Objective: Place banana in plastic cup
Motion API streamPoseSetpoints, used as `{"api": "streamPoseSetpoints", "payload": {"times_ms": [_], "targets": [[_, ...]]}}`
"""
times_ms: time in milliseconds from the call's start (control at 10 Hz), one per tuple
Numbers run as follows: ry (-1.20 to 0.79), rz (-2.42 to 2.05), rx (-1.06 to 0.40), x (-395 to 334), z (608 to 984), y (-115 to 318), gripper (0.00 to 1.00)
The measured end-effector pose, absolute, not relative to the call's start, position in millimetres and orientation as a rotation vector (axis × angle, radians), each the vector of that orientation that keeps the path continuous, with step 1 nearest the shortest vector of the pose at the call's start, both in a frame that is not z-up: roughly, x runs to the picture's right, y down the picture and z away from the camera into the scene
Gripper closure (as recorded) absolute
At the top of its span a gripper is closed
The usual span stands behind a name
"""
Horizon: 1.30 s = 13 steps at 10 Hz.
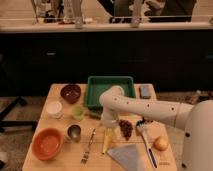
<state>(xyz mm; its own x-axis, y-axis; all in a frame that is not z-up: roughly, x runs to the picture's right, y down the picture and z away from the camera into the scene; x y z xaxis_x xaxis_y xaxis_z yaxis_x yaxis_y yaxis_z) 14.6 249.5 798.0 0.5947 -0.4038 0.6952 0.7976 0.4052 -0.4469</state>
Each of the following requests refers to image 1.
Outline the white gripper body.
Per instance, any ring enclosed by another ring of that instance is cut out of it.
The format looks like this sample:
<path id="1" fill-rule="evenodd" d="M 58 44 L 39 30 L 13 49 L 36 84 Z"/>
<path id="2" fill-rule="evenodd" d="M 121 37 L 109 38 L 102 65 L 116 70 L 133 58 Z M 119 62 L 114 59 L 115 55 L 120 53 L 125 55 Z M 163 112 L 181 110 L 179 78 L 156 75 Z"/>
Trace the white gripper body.
<path id="1" fill-rule="evenodd" d="M 107 128 L 115 128 L 118 126 L 119 116 L 114 110 L 103 110 L 101 115 L 101 123 Z"/>

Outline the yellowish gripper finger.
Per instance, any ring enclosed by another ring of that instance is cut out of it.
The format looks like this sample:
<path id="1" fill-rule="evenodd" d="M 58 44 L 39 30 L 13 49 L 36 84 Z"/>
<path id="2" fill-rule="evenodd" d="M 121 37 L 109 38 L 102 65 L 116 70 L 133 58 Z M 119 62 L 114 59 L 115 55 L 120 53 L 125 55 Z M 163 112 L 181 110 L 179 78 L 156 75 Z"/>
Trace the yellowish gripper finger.
<path id="1" fill-rule="evenodd" d="M 115 129 L 114 128 L 105 128 L 105 135 L 107 137 L 114 137 L 115 136 Z"/>

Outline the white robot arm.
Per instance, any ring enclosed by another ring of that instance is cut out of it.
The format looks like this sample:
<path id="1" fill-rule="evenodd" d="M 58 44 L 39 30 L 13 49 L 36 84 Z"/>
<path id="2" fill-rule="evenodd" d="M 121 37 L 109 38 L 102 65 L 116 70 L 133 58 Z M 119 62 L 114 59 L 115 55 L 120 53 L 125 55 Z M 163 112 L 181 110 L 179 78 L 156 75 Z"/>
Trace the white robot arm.
<path id="1" fill-rule="evenodd" d="M 130 98 L 121 86 L 112 86 L 99 97 L 101 122 L 117 126 L 119 114 L 141 115 L 185 132 L 182 171 L 213 171 L 213 100 L 190 105 L 181 102 Z"/>

